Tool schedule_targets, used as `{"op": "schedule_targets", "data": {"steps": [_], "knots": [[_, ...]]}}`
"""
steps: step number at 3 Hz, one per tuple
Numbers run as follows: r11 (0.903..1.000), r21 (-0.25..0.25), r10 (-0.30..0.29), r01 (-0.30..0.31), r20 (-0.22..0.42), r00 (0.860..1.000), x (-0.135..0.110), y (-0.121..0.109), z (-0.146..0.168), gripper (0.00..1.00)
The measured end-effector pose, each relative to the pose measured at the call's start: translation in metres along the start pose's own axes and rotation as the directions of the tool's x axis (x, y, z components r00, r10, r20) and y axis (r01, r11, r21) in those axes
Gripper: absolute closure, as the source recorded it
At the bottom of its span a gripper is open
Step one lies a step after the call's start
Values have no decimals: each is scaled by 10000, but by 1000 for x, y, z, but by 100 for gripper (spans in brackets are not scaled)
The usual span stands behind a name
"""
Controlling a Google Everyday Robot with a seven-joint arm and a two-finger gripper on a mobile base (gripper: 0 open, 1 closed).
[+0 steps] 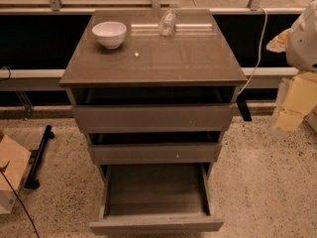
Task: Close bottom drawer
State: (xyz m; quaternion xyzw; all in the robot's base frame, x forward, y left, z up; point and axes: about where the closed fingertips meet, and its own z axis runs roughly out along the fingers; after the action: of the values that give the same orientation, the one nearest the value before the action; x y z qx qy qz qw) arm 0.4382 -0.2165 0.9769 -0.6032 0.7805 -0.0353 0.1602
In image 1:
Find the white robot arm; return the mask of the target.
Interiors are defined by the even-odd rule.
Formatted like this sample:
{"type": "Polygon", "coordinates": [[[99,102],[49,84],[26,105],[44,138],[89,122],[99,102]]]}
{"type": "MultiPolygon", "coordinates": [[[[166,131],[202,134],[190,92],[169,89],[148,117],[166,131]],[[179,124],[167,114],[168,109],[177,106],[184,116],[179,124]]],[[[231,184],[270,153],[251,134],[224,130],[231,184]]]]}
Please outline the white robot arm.
{"type": "Polygon", "coordinates": [[[289,29],[266,45],[274,53],[285,53],[287,63],[298,73],[284,78],[276,97],[270,132],[287,137],[317,105],[317,0],[313,0],[289,29]]]}

